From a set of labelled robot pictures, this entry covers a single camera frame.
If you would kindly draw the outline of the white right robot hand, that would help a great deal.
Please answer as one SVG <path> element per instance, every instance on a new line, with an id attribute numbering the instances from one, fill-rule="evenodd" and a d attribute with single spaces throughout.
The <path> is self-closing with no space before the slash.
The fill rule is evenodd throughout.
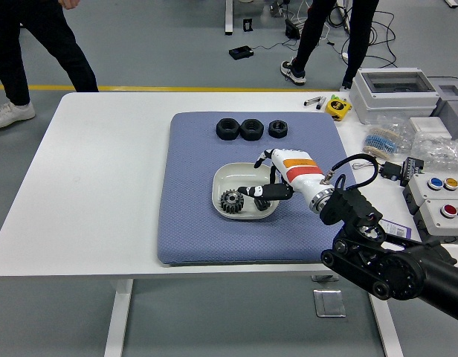
<path id="1" fill-rule="evenodd" d="M 272 163 L 271 179 L 278 172 L 282 182 L 276 184 L 271 181 L 262 186 L 239 187 L 239 193 L 265 201 L 288 200 L 293 193 L 301 193 L 311 208 L 331 194 L 332 186 L 321 183 L 323 172 L 307 152 L 267 149 L 261 153 L 254 167 L 260 167 L 265 159 L 270 159 Z"/>

